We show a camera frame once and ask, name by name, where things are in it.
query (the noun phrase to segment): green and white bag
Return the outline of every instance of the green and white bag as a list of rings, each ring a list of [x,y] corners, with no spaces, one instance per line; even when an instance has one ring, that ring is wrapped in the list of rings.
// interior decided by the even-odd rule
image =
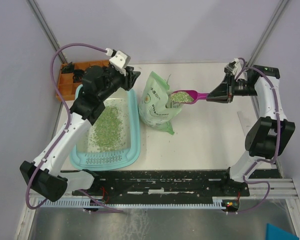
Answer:
[[[182,104],[170,101],[167,81],[151,72],[138,105],[140,119],[148,126],[175,134],[170,120],[181,112]]]

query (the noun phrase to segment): pink litter scoop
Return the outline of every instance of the pink litter scoop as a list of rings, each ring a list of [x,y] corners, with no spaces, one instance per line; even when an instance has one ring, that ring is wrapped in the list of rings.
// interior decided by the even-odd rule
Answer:
[[[172,94],[178,93],[178,92],[185,92],[190,95],[190,97],[193,98],[193,101],[191,102],[181,102],[182,104],[195,104],[198,100],[206,100],[209,93],[200,93],[195,90],[178,90],[174,91]]]

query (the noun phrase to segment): white table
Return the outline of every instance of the white table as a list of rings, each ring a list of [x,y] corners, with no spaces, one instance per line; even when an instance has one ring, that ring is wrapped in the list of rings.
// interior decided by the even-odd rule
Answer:
[[[141,99],[151,71],[168,79],[171,90],[197,90],[208,93],[224,78],[227,63],[136,64],[141,75],[133,89]],[[139,158],[120,170],[218,170],[234,165],[245,150],[245,135],[238,112],[246,126],[252,127],[257,118],[250,97],[235,96],[232,103],[198,101],[184,105],[172,119],[174,135],[160,132],[140,122],[141,151]],[[67,120],[63,107],[58,130]],[[263,163],[259,168],[271,168]],[[76,170],[66,159],[62,170]]]

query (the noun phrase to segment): light blue litter tray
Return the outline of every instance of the light blue litter tray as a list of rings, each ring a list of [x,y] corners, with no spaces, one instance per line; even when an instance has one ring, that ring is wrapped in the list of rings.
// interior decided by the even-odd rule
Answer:
[[[75,92],[78,97],[80,85]],[[106,101],[105,106],[116,106],[121,109],[119,118],[122,120],[122,143],[118,150],[99,152],[99,147],[90,143],[93,126],[76,143],[70,154],[71,164],[79,169],[91,171],[108,171],[133,164],[140,154],[140,124],[137,96],[133,89],[118,89]]]

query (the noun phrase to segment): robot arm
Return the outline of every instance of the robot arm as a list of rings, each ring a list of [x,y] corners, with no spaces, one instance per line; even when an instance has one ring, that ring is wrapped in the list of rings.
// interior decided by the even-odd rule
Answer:
[[[208,102],[231,103],[234,96],[256,96],[259,105],[259,119],[251,128],[245,138],[245,152],[235,165],[229,168],[225,185],[233,182],[243,183],[244,176],[249,176],[262,163],[260,159],[272,159],[275,155],[277,143],[277,115],[276,101],[273,88],[276,93],[278,113],[280,117],[280,143],[278,156],[282,154],[288,141],[295,131],[295,123],[289,122],[283,111],[280,93],[278,68],[254,65],[264,73],[273,85],[253,69],[247,71],[247,80],[235,80],[236,58],[225,68],[225,77],[221,84],[216,87],[207,97]]]
[[[52,202],[61,198],[65,192],[90,188],[95,174],[88,170],[60,173],[61,167],[76,142],[105,109],[104,101],[119,88],[129,91],[140,75],[133,67],[127,66],[130,60],[128,55],[108,48],[107,51],[107,55],[112,56],[108,67],[95,65],[85,70],[81,80],[82,88],[70,108],[68,129],[61,129],[32,163],[24,161],[20,166],[22,176],[28,184],[35,169],[43,161],[31,189]],[[44,158],[52,146],[52,151]]]

